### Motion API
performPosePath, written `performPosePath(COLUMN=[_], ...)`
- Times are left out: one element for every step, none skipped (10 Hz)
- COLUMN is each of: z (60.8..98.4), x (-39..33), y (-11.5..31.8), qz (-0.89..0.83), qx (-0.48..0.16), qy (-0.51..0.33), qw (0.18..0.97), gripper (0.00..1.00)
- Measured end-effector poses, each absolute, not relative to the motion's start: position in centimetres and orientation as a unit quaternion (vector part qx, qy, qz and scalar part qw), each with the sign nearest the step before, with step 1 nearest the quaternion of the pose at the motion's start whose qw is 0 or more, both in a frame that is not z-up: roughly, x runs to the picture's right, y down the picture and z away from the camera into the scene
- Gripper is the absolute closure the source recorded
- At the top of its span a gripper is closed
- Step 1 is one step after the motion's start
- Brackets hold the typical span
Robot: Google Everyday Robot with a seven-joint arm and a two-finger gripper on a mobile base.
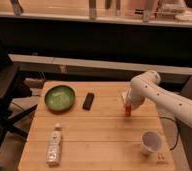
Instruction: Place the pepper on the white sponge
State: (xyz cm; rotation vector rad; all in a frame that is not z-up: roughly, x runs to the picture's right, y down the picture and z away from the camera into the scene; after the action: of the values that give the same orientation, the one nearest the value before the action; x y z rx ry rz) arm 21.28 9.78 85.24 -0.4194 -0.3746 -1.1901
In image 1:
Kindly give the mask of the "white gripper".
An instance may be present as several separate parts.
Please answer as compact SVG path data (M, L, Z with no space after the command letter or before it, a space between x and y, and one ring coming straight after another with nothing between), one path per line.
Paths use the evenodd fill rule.
M132 98L132 92L131 90L127 91L126 97L125 97L125 106L131 107L132 109L136 109L139 107L139 104L133 100Z

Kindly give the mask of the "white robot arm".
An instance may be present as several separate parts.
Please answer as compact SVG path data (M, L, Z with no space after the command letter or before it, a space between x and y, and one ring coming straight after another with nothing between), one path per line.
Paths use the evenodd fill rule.
M133 77L125 96L125 106L135 110L148 98L192 128L192 100L159 87L160 81L161 77L155 70Z

